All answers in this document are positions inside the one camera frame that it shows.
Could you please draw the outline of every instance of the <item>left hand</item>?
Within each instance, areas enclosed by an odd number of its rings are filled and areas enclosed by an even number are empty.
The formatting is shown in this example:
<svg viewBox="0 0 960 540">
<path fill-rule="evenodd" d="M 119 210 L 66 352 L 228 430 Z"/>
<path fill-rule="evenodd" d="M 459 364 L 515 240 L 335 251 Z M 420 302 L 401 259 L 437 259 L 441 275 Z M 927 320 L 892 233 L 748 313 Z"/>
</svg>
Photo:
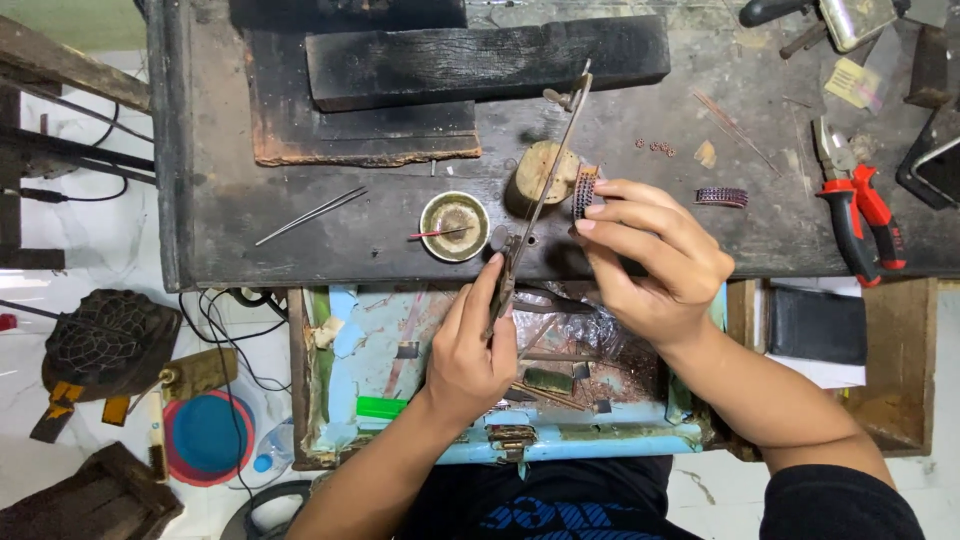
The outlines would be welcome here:
<svg viewBox="0 0 960 540">
<path fill-rule="evenodd" d="M 516 326 L 513 306 L 493 325 L 488 343 L 490 302 L 503 267 L 495 254 L 473 284 L 460 289 L 433 338 L 426 385 L 418 393 L 432 415 L 463 430 L 503 398 L 516 379 Z"/>
</svg>

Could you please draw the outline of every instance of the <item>jeweler's workbench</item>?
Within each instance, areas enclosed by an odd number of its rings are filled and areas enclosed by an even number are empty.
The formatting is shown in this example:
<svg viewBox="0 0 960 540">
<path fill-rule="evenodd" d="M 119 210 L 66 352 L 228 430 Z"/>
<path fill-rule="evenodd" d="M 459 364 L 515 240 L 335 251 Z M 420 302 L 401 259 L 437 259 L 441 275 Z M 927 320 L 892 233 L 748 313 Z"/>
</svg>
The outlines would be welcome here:
<svg viewBox="0 0 960 540">
<path fill-rule="evenodd" d="M 149 47 L 152 58 L 164 58 L 151 62 L 151 83 L 157 111 L 162 263 L 169 290 L 472 280 L 483 257 L 444 262 L 430 256 L 420 242 L 407 239 L 418 231 L 426 203 L 451 189 L 476 197 L 494 226 L 513 223 L 522 231 L 524 222 L 505 210 L 503 193 L 527 147 L 563 134 L 567 116 L 557 106 L 543 99 L 477 103 L 482 156 L 437 161 L 435 176 L 430 162 L 379 169 L 260 166 L 252 156 L 245 44 L 230 23 L 230 2 L 157 4 Z M 960 275 L 960 250 L 954 249 L 960 214 L 929 209 L 893 178 L 929 116 L 929 110 L 901 102 L 915 31 L 900 31 L 900 71 L 883 109 L 873 116 L 824 93 L 838 58 L 827 42 L 789 62 L 780 58 L 782 45 L 812 20 L 798 14 L 744 29 L 720 0 L 681 0 L 669 6 L 630 0 L 468 2 L 468 25 L 509 27 L 645 13 L 665 16 L 671 73 L 657 85 L 592 92 L 570 146 L 575 154 L 600 164 L 606 178 L 656 185 L 691 208 L 736 260 L 736 276 L 849 275 L 828 205 L 815 197 L 823 173 L 810 122 L 827 114 L 844 133 L 876 141 L 871 158 L 878 169 L 874 185 L 906 239 L 904 272 Z M 866 51 L 848 57 L 859 60 L 862 54 Z M 715 117 L 693 96 L 695 90 L 732 117 L 760 155 L 711 121 Z M 645 147 L 638 148 L 639 139 L 646 141 Z M 694 159 L 705 140 L 716 151 L 712 169 Z M 675 154 L 651 152 L 653 142 L 665 143 Z M 369 191 L 364 197 L 254 247 L 295 216 L 360 185 Z M 695 191 L 708 186 L 746 189 L 749 205 L 692 206 Z M 569 201 L 544 211 L 534 231 L 535 245 L 517 269 L 518 279 L 589 277 L 580 249 L 566 233 L 569 216 Z"/>
</svg>

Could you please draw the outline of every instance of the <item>right hand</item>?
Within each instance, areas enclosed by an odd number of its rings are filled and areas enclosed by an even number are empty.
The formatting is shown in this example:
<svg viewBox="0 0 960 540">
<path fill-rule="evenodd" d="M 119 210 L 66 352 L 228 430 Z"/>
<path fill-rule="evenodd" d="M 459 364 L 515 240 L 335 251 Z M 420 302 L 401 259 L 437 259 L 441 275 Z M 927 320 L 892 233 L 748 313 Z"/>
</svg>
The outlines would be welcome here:
<svg viewBox="0 0 960 540">
<path fill-rule="evenodd" d="M 657 349 L 695 339 L 710 324 L 707 308 L 733 272 L 733 259 L 662 189 L 598 180 L 595 193 L 607 204 L 587 207 L 574 239 L 593 267 L 604 306 Z M 650 276 L 631 278 L 617 254 Z"/>
</svg>

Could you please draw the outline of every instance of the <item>red handled pliers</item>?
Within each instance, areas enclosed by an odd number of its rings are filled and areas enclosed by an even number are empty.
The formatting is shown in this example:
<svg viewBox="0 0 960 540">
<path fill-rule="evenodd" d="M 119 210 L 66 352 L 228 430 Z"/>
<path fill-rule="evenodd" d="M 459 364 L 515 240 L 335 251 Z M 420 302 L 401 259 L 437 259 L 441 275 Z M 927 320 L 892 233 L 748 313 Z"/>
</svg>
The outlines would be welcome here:
<svg viewBox="0 0 960 540">
<path fill-rule="evenodd" d="M 823 116 L 813 121 L 813 133 L 817 156 L 827 176 L 817 197 L 830 205 L 833 234 L 847 267 L 862 286 L 872 287 L 880 282 L 880 274 L 864 244 L 860 214 L 874 234 L 880 264 L 888 270 L 906 265 L 900 227 L 871 183 L 876 168 L 857 162 L 847 140 Z"/>
</svg>

